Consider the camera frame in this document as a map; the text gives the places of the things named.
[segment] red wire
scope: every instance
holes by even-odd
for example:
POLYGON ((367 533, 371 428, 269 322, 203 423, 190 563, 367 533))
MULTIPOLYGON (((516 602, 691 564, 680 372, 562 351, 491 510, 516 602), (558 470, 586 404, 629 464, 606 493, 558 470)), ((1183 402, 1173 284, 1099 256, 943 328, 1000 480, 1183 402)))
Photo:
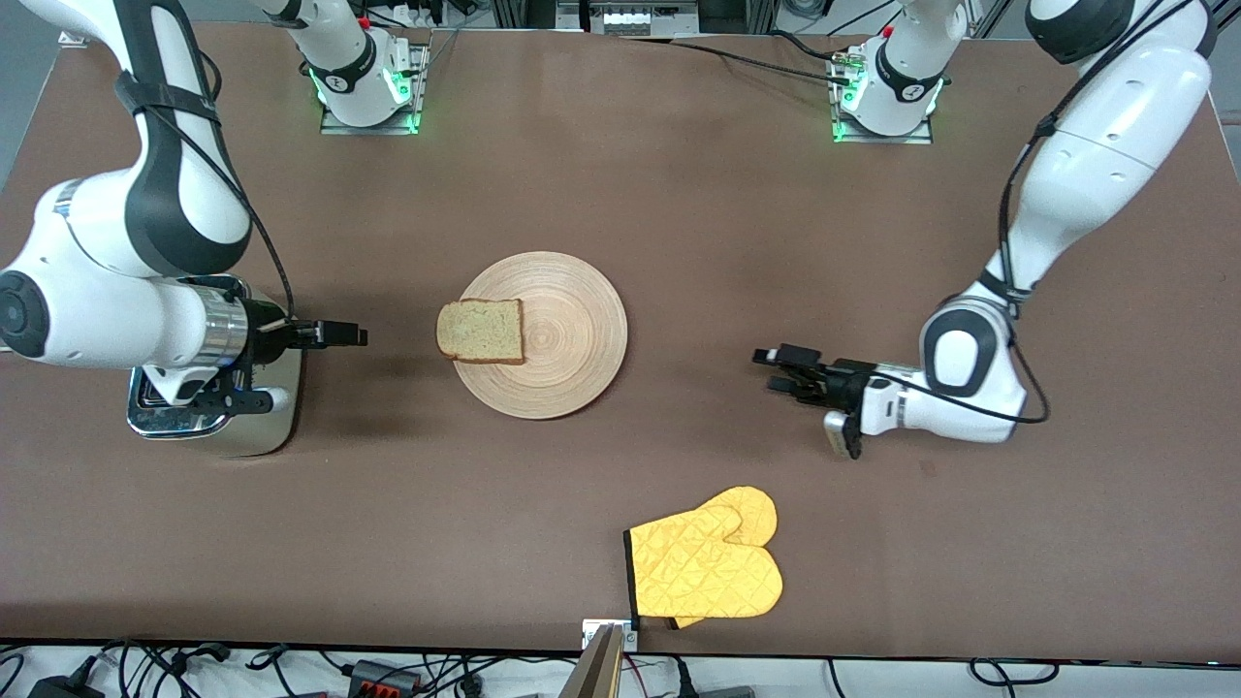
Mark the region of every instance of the red wire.
POLYGON ((638 679, 638 688, 642 689, 642 698, 650 698, 650 693, 647 693, 647 683, 642 681, 642 671, 638 669, 638 664, 633 661, 633 657, 625 655, 624 661, 629 662, 629 668, 633 669, 633 677, 638 679))

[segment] silver metal cylinder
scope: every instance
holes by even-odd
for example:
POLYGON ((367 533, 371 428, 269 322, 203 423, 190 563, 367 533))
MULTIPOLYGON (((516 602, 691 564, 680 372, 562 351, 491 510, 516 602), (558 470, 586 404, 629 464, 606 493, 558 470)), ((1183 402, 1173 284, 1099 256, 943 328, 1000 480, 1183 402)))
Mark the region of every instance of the silver metal cylinder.
POLYGON ((202 349, 186 365, 190 366, 227 366, 241 355, 246 348, 249 322, 246 308, 237 301, 232 303, 216 289, 191 286, 202 299, 206 312, 206 328, 202 334, 202 349))

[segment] wooden plate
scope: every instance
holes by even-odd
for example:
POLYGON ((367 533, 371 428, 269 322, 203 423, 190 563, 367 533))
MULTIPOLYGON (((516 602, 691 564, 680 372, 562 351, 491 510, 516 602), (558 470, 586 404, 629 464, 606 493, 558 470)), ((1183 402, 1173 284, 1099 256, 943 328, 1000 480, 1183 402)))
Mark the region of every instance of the wooden plate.
POLYGON ((620 370, 629 323, 616 288, 598 270, 560 252, 525 252, 491 265, 462 298, 520 298, 526 363, 457 363, 479 400, 525 420, 581 410, 620 370))

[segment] tabletop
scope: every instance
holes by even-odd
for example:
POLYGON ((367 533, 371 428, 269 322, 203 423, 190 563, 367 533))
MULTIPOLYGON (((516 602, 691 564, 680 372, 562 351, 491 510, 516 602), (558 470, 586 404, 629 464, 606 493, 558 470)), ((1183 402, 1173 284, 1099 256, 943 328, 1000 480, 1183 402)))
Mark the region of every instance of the tabletop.
MULTIPOLYGON (((752 484, 781 601, 642 650, 1241 661, 1241 197, 1209 106, 1026 306, 1050 424, 845 462, 750 356, 917 361, 1071 84, 1033 42, 964 42, 934 144, 896 147, 833 143, 822 83, 542 31, 458 36, 416 137, 324 137, 284 32, 197 32, 302 314, 371 345, 310 356, 294 438, 246 461, 133 435, 123 371, 0 358, 0 635, 570 650, 582 619, 628 615, 624 529, 752 484), (596 266, 630 328, 609 390, 546 422, 484 406, 434 343, 442 304, 532 250, 596 266)), ((115 73, 102 46, 61 52, 0 257, 43 190, 135 158, 115 73)), ((277 297, 269 265, 254 243, 237 271, 277 297)))

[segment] quilted oven mitt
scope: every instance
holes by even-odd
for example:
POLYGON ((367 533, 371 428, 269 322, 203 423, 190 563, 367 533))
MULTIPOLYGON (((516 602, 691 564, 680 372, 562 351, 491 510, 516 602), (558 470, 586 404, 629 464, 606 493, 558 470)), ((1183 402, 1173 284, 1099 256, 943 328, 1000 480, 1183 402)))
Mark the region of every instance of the quilted oven mitt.
POLYGON ((784 587, 762 548, 776 523, 771 497, 735 487, 697 509, 627 530, 634 617, 670 617, 685 627, 704 617, 766 614, 784 587))

